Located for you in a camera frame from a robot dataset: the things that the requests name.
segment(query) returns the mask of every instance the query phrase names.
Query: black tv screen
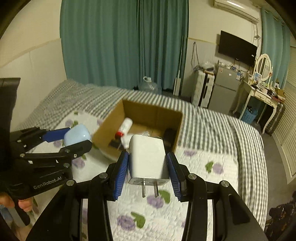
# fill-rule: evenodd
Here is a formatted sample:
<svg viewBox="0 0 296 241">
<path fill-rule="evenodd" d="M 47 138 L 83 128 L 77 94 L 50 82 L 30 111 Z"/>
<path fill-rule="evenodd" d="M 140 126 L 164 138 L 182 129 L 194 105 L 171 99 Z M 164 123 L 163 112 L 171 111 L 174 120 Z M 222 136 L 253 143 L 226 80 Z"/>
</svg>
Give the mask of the black tv screen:
<svg viewBox="0 0 296 241">
<path fill-rule="evenodd" d="M 221 31 L 218 52 L 254 67 L 257 46 L 237 36 Z"/>
</svg>

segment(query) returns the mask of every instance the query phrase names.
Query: teal curtain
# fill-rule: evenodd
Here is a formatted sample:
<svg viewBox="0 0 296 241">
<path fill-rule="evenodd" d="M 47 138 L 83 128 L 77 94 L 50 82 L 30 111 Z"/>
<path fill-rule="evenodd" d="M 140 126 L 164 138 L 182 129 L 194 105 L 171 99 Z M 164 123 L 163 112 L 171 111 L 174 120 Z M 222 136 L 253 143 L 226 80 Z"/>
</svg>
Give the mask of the teal curtain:
<svg viewBox="0 0 296 241">
<path fill-rule="evenodd" d="M 285 86 L 285 80 L 290 60 L 290 30 L 286 25 L 274 19 L 272 13 L 262 8 L 263 43 L 262 53 L 269 55 L 273 66 L 271 81 L 273 86 L 279 82 L 281 89 Z"/>
<path fill-rule="evenodd" d="M 60 36 L 67 78 L 131 89 L 149 76 L 173 89 L 178 69 L 184 76 L 188 0 L 63 0 Z"/>
<path fill-rule="evenodd" d="M 132 89 L 139 81 L 137 0 L 63 0 L 67 78 Z"/>
<path fill-rule="evenodd" d="M 138 8 L 140 74 L 173 89 L 179 69 L 184 77 L 188 1 L 139 0 Z"/>
</svg>

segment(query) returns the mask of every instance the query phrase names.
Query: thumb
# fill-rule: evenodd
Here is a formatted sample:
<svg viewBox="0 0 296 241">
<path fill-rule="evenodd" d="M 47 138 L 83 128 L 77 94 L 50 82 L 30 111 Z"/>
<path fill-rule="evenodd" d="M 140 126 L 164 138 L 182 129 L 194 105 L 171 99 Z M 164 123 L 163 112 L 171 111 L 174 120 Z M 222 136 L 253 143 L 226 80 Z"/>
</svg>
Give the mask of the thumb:
<svg viewBox="0 0 296 241">
<path fill-rule="evenodd" d="M 4 205 L 5 207 L 10 207 L 10 208 L 15 207 L 15 203 L 13 202 L 11 197 L 4 192 L 0 193 L 0 204 Z"/>
</svg>

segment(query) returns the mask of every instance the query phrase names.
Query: blue basket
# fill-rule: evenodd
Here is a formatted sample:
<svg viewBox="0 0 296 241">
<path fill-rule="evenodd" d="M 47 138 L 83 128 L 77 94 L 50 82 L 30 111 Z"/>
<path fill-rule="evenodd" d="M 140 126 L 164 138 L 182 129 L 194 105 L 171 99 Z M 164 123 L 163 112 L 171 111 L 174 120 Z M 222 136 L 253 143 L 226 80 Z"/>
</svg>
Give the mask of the blue basket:
<svg viewBox="0 0 296 241">
<path fill-rule="evenodd" d="M 245 123 L 251 124 L 253 120 L 255 120 L 257 116 L 258 110 L 253 109 L 253 113 L 251 113 L 248 108 L 245 109 L 244 114 L 242 115 L 241 120 Z"/>
</svg>

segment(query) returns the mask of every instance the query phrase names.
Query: striped bed sheet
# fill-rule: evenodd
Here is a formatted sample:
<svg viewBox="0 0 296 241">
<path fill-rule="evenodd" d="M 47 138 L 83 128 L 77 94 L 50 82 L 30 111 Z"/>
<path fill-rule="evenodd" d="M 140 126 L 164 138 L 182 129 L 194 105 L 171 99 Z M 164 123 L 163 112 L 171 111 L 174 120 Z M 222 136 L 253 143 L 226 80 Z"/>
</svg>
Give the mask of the striped bed sheet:
<svg viewBox="0 0 296 241">
<path fill-rule="evenodd" d="M 121 99 L 157 105 L 183 113 L 178 146 L 228 154 L 238 163 L 238 193 L 264 228 L 268 183 L 263 141 L 252 126 L 233 117 L 149 92 L 117 87 L 82 85 L 65 80 L 30 114 L 18 129 L 40 126 L 55 129 L 74 110 L 105 119 Z"/>
</svg>

